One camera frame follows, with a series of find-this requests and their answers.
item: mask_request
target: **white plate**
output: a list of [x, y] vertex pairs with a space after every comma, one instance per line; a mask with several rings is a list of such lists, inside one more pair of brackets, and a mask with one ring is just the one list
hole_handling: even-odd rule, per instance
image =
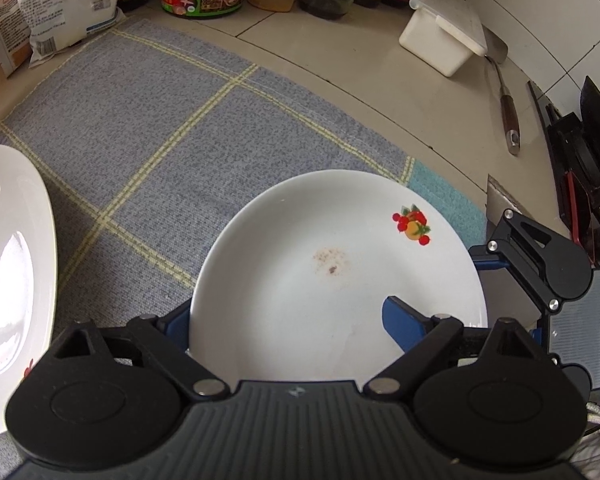
[[[392, 219], [412, 205], [426, 217], [427, 245]], [[213, 244], [191, 300], [190, 352], [232, 388], [239, 380], [362, 386], [402, 354], [382, 327], [391, 295], [426, 316], [487, 324], [474, 264], [426, 200], [368, 173], [304, 174], [256, 197]]]
[[0, 145], [0, 433], [11, 393], [48, 348], [56, 267], [45, 185], [27, 157]]

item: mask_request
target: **barcode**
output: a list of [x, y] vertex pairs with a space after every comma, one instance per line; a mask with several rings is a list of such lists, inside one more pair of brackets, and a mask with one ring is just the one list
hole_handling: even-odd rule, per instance
[[56, 51], [56, 38], [53, 36], [45, 41], [36, 41], [36, 50], [40, 56], [48, 56]]
[[111, 0], [94, 0], [91, 4], [93, 12], [96, 10], [109, 9], [111, 6]]

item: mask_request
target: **tile wall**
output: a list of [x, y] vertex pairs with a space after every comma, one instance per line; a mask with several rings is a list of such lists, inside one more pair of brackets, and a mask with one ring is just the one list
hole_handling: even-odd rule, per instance
[[467, 1], [554, 104], [579, 115], [584, 78], [600, 88], [600, 0]]

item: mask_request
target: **wooden handle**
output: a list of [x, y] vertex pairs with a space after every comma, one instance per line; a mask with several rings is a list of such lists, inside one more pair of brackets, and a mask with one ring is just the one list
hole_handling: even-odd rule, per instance
[[520, 125], [518, 124], [518, 114], [516, 113], [516, 106], [513, 104], [513, 97], [510, 95], [503, 95], [500, 98], [500, 106], [502, 107], [502, 125], [504, 131], [514, 131], [520, 133]]

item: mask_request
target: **flour bag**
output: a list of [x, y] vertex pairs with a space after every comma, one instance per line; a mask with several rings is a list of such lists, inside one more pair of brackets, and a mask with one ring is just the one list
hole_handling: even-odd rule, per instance
[[19, 0], [31, 29], [31, 66], [123, 18], [117, 0]]

